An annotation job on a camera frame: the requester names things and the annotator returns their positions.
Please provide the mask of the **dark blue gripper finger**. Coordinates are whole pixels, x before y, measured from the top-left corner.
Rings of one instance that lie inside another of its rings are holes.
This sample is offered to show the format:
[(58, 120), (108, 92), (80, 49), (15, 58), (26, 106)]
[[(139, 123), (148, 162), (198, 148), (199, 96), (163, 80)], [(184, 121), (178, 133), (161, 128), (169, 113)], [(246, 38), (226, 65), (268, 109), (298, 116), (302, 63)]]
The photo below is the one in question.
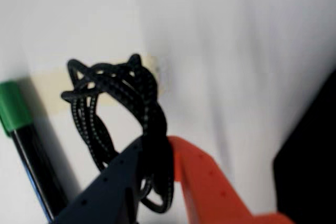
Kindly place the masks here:
[(142, 165), (141, 143), (133, 142), (62, 210), (54, 223), (137, 223)]

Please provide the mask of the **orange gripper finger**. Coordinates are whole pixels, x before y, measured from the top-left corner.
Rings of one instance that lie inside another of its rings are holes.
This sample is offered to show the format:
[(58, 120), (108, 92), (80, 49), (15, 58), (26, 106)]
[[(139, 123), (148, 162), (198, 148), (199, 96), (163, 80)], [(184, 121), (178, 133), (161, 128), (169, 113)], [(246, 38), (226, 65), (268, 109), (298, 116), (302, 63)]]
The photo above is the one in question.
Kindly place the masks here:
[(283, 214), (253, 215), (214, 159), (194, 144), (169, 136), (174, 179), (182, 187), (189, 223), (291, 223)]

